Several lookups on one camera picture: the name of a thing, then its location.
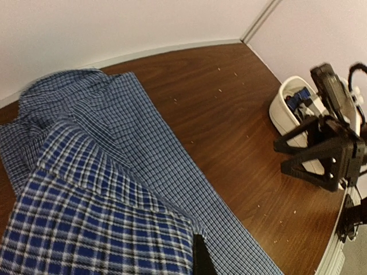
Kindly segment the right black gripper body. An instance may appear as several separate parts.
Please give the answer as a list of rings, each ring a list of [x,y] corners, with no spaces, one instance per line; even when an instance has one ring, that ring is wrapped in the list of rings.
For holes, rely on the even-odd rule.
[[[332,116],[321,118],[321,163],[324,166],[322,186],[355,186],[366,164],[366,141],[349,123]]]

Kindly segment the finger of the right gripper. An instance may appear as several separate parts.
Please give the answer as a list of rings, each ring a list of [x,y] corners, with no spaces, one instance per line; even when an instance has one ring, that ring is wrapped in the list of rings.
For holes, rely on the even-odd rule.
[[[316,133],[318,131],[319,119],[316,116],[312,116],[304,120],[299,126],[294,128],[292,131],[279,137],[273,142],[275,152],[288,154],[292,156],[317,156],[319,154],[319,146],[311,147],[293,147],[288,144],[288,141],[301,135],[306,131]]]
[[[294,147],[281,140],[280,152],[290,155],[280,165],[283,174],[330,192],[340,189],[344,154],[341,140],[327,140],[309,147]]]

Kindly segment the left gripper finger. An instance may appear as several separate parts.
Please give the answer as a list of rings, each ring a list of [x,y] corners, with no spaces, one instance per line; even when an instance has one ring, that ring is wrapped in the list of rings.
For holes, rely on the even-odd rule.
[[[201,235],[194,235],[193,238],[193,274],[194,275],[215,275],[216,271],[206,248],[205,241]]]

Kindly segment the blue checked long sleeve shirt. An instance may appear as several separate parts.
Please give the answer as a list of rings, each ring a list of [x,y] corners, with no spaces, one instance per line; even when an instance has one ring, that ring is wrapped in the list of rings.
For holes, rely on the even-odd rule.
[[[216,274],[280,274],[133,73],[57,72],[18,103],[2,274],[193,274],[196,234]]]

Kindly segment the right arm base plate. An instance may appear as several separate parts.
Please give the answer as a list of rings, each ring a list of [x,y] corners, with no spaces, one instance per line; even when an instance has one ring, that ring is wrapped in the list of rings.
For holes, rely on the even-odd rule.
[[[342,243],[345,243],[347,238],[352,241],[357,235],[358,227],[365,224],[366,198],[362,199],[359,205],[355,205],[351,196],[346,194],[336,228],[336,235],[338,236],[338,239]]]

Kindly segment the white plastic basket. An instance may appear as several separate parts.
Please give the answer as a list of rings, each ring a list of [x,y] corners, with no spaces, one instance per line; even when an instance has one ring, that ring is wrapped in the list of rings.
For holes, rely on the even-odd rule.
[[[303,87],[306,87],[312,95],[316,95],[317,93],[313,88],[301,77],[299,76],[291,76],[286,79],[283,84],[280,86],[277,95],[273,99],[270,108],[269,108],[269,116],[279,131],[279,133],[283,136],[286,133],[290,132],[294,128],[300,125],[300,122],[295,117],[294,113],[290,111],[288,106],[285,103],[286,96],[293,96],[297,91],[301,90]],[[347,117],[351,119],[350,127],[351,129],[358,135],[360,135],[361,129],[361,118],[357,113],[356,108],[354,107],[354,111],[348,110]],[[288,141],[288,144],[293,147],[306,147],[307,146],[307,133],[302,133],[297,137]],[[303,164],[303,167],[308,172],[313,172],[315,174],[323,175],[325,170],[318,160],[311,160]]]

